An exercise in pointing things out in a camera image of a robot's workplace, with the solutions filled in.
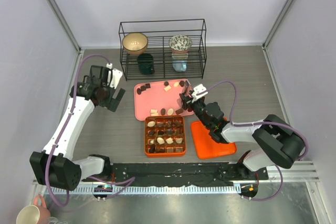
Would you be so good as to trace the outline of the pink tray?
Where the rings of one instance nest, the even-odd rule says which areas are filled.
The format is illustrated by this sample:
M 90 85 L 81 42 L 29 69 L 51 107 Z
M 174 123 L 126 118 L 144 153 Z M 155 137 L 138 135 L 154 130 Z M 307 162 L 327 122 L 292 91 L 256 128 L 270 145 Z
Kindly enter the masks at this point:
M 144 121 L 147 117 L 156 114 L 161 115 L 161 110 L 176 111 L 182 108 L 181 94 L 184 88 L 180 82 L 187 83 L 187 79 L 168 80 L 165 81 L 139 83 L 134 86 L 134 114 L 139 121 Z

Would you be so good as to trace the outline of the orange chocolate box tray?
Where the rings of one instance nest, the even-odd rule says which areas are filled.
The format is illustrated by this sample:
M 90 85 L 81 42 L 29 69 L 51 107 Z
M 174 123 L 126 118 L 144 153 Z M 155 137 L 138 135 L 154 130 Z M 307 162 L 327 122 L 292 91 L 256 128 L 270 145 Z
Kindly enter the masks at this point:
M 184 156 L 184 118 L 178 115 L 147 117 L 144 121 L 144 152 L 150 158 Z

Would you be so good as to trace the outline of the orange box lid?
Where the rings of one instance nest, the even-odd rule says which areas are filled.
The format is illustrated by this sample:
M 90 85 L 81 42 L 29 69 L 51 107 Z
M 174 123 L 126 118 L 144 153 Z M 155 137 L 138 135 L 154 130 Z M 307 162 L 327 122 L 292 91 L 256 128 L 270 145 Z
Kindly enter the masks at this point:
M 205 128 L 201 121 L 191 123 L 191 132 L 199 159 L 212 159 L 233 155 L 237 151 L 235 143 L 216 143 L 209 135 L 209 130 Z

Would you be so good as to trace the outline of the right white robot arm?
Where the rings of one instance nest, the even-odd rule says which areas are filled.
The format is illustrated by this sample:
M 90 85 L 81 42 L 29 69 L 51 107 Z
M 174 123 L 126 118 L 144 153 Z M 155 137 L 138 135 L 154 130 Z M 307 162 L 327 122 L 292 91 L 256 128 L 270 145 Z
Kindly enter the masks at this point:
M 290 169 L 308 151 L 304 136 L 274 114 L 261 121 L 234 124 L 224 118 L 217 102 L 206 104 L 204 99 L 185 93 L 179 96 L 182 109 L 194 112 L 214 142 L 245 142 L 259 146 L 241 157 L 237 173 L 242 179 L 250 179 L 256 171 L 267 166 Z

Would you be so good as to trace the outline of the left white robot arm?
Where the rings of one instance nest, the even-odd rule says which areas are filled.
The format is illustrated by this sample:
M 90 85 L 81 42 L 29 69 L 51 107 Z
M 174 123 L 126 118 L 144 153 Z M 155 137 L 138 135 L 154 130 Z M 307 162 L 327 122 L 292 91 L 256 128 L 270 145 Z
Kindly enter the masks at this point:
M 122 71 L 109 63 L 91 66 L 90 73 L 71 88 L 67 109 L 50 141 L 41 152 L 33 152 L 29 162 L 41 185 L 68 191 L 90 176 L 105 182 L 112 174 L 110 159 L 91 154 L 73 161 L 73 152 L 86 120 L 98 106 L 115 112 L 125 93 L 117 86 Z

